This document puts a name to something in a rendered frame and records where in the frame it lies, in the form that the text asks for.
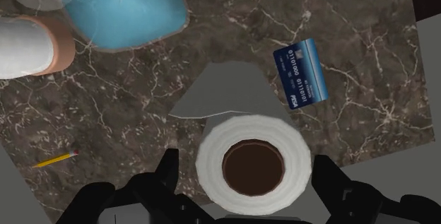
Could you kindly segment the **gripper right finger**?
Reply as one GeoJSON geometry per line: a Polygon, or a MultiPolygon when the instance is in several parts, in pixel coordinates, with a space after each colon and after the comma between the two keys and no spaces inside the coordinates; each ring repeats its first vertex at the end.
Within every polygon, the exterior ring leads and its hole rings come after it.
{"type": "Polygon", "coordinates": [[[412,194],[393,201],[372,185],[351,180],[326,155],[314,157],[311,183],[330,213],[326,224],[375,224],[380,214],[441,224],[441,205],[435,201],[412,194]]]}

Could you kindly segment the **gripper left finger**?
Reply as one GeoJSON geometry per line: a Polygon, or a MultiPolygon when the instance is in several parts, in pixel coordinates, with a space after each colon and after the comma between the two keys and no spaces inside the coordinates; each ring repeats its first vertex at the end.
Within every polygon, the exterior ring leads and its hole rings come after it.
{"type": "Polygon", "coordinates": [[[184,194],[175,194],[179,151],[165,151],[155,172],[134,175],[121,189],[109,182],[85,185],[56,224],[214,224],[184,194]]]}

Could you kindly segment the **white toilet paper roll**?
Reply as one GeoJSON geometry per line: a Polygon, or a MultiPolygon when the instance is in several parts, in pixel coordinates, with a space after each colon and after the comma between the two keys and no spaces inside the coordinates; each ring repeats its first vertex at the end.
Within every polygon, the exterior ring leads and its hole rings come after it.
{"type": "Polygon", "coordinates": [[[225,210],[266,216],[304,192],[312,172],[309,147],[258,66],[208,64],[170,115],[205,119],[196,173],[225,210]]]}

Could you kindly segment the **yellow pencil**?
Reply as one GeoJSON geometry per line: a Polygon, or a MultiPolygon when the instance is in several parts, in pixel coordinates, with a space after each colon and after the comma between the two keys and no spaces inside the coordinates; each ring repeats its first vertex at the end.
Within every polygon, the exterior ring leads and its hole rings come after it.
{"type": "Polygon", "coordinates": [[[33,165],[33,168],[44,167],[44,166],[47,166],[47,165],[51,165],[53,163],[57,163],[59,161],[66,160],[68,158],[72,158],[74,156],[77,156],[78,154],[79,154],[78,150],[70,151],[69,153],[66,153],[66,154],[63,154],[63,155],[59,155],[57,157],[50,158],[49,160],[45,160],[45,161],[42,161],[42,162],[40,162],[40,163],[38,163],[36,165],[33,165]]]}

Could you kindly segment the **blue bank card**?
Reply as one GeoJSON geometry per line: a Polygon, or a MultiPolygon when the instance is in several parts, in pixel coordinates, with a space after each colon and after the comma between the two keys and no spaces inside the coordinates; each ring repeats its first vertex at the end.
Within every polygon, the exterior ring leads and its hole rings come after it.
{"type": "Polygon", "coordinates": [[[273,57],[289,108],[295,110],[329,97],[312,38],[277,49],[273,57]]]}

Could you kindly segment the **light blue faceted vase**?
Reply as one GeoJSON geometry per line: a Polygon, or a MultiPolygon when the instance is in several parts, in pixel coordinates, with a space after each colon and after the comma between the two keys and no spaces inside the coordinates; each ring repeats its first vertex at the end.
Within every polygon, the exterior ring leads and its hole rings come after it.
{"type": "Polygon", "coordinates": [[[141,47],[182,31],[185,0],[63,0],[76,32],[101,50],[141,47]]]}

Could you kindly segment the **white and orange cylinder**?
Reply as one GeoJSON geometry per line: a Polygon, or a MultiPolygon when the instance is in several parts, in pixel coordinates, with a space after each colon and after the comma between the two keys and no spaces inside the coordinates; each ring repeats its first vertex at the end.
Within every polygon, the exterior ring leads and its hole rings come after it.
{"type": "Polygon", "coordinates": [[[56,18],[0,17],[0,79],[63,71],[75,54],[69,28],[56,18]]]}

